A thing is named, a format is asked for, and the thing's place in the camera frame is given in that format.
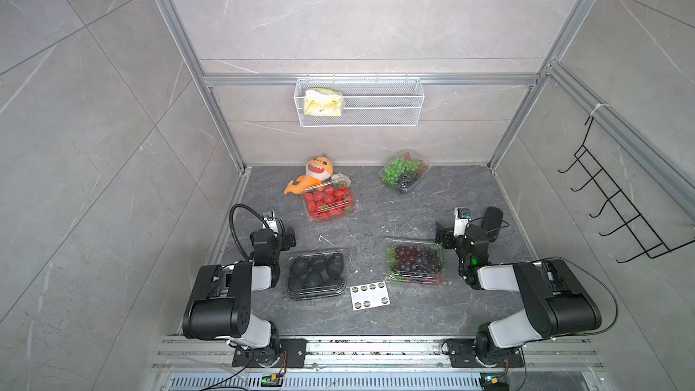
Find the white sticker sheet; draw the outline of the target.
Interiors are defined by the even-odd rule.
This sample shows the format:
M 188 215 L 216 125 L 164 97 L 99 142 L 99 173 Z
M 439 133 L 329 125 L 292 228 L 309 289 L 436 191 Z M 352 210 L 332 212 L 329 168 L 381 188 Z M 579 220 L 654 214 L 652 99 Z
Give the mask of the white sticker sheet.
M 373 282 L 352 286 L 349 289 L 354 311 L 365 311 L 387 306 L 391 303 L 385 282 Z

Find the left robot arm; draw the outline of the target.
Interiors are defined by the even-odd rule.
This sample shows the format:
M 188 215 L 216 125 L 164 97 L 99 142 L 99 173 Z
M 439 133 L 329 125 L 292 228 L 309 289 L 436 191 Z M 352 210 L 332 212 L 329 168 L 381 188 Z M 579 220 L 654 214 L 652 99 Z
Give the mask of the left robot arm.
M 250 235 L 253 257 L 222 266 L 204 265 L 195 279 L 182 320 L 189 340 L 224 340 L 249 353 L 252 362 L 273 367 L 288 362 L 277 326 L 252 312 L 252 293 L 274 288 L 280 253 L 296 245 L 293 229 L 262 228 Z

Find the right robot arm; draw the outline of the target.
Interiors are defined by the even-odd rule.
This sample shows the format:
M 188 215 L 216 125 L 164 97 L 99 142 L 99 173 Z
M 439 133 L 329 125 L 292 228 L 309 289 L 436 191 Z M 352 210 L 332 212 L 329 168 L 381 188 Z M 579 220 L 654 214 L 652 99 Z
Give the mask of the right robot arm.
M 521 297 L 520 311 L 477 330 L 473 354 L 481 365 L 495 367 L 529 342 L 588 334 L 601 327 L 599 307 L 567 261 L 492 264 L 488 229 L 475 224 L 461 230 L 437 223 L 435 242 L 456 252 L 459 276 L 474 291 L 509 291 Z

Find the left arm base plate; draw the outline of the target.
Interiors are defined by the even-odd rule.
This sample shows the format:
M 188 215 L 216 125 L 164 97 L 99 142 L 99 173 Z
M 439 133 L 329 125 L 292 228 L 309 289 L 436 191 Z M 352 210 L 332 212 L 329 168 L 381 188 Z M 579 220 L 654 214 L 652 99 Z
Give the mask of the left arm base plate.
M 263 349 L 237 348 L 233 356 L 233 366 L 301 369 L 304 367 L 307 345 L 306 339 L 291 338 L 272 341 L 270 346 Z

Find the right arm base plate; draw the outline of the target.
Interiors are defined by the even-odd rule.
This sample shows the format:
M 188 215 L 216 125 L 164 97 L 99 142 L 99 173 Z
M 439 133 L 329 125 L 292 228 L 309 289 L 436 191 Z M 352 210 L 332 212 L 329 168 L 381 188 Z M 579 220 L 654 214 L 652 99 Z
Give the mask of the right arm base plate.
M 494 345 L 490 349 L 477 349 L 474 339 L 447 339 L 440 345 L 440 351 L 450 360 L 452 367 L 524 367 L 525 361 L 519 348 L 498 349 Z

